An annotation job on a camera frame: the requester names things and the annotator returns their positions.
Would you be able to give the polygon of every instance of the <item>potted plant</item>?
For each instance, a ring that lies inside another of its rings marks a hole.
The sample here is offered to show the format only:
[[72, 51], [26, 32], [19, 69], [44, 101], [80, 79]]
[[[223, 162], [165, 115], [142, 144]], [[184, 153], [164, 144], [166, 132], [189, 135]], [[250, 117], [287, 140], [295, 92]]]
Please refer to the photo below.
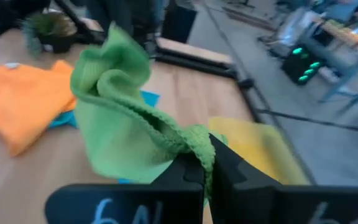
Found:
[[37, 12], [23, 23], [27, 48], [33, 56], [42, 51], [68, 52], [75, 41], [74, 23], [60, 12]]

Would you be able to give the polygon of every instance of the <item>orange cloth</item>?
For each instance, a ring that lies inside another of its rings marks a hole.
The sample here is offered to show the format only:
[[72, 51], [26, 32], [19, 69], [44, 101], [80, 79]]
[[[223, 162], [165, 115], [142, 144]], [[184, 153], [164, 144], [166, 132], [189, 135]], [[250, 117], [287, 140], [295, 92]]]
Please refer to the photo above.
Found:
[[[56, 72], [56, 73], [61, 73], [62, 75], [70, 76], [71, 73], [73, 72], [73, 69], [74, 68], [71, 65], [69, 65], [67, 62], [65, 62], [63, 60], [58, 60], [53, 65], [51, 71]], [[62, 112], [67, 112], [67, 111], [73, 110], [75, 108], [75, 102], [76, 102], [76, 100], [74, 99], [74, 96], [73, 96], [73, 100], [71, 102], [69, 102], [67, 107]]]
[[24, 152], [71, 105], [70, 73], [0, 66], [0, 135], [11, 156]]

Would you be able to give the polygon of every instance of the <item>floor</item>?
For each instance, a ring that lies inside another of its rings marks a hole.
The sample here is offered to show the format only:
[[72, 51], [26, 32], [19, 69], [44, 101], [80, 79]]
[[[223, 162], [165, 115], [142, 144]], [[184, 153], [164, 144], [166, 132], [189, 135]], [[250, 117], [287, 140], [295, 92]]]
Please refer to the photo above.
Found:
[[[280, 70], [280, 62], [256, 41], [267, 31], [231, 20], [220, 0], [204, 3], [196, 3], [198, 15], [188, 43], [232, 55], [241, 77], [255, 80], [258, 91], [252, 90], [250, 96], [265, 113], [261, 117], [287, 139], [317, 184], [358, 186], [358, 105], [339, 116], [337, 111], [348, 102], [345, 97], [319, 104], [330, 83], [314, 77], [304, 87], [294, 85]], [[273, 3], [250, 1], [262, 16], [272, 13]], [[266, 114], [269, 111], [279, 116]]]

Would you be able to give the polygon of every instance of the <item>green cloth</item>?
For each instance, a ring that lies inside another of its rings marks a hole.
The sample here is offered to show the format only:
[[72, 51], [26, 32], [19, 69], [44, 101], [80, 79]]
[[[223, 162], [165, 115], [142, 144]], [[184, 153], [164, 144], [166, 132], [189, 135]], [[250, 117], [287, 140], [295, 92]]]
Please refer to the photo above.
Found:
[[177, 154], [194, 152], [208, 195], [215, 155], [209, 132], [202, 125], [182, 128], [147, 105], [139, 89], [149, 77], [149, 56], [119, 28], [110, 28], [101, 48], [81, 53], [70, 85], [91, 166], [105, 177], [151, 183]]

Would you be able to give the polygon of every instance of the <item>wooden table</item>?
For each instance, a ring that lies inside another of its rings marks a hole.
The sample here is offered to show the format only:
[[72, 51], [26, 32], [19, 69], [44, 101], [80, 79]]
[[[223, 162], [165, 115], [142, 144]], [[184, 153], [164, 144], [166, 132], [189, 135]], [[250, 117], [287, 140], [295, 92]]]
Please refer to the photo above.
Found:
[[[229, 62], [230, 58], [189, 45], [161, 39], [166, 48]], [[44, 53], [33, 60], [19, 30], [0, 37], [0, 64], [18, 62], [48, 69], [57, 59], [74, 65], [84, 45], [69, 54]], [[234, 81], [164, 63], [153, 63], [150, 81], [143, 90], [159, 94], [157, 107], [180, 125], [208, 124], [213, 116], [251, 120]], [[11, 158], [0, 140], [0, 223], [45, 223], [44, 203], [57, 188], [72, 183], [116, 183], [93, 173], [85, 156], [79, 130], [69, 126], [48, 130], [25, 154]], [[204, 223], [212, 223], [209, 210]]]

